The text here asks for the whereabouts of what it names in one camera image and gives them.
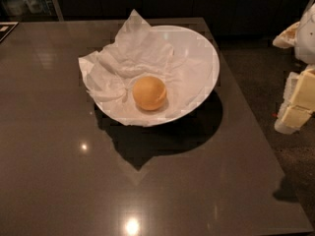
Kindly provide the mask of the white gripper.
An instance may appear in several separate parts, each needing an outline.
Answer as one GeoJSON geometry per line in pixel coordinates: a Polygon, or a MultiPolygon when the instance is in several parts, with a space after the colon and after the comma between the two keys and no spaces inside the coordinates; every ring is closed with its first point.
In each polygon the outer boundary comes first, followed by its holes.
{"type": "MultiPolygon", "coordinates": [[[[298,60],[315,64],[315,4],[302,16],[300,22],[280,33],[273,40],[273,45],[278,48],[294,46],[298,60]]],[[[287,77],[275,130],[286,135],[293,134],[300,130],[314,112],[315,67],[307,66],[300,74],[291,72],[287,77]]]]}

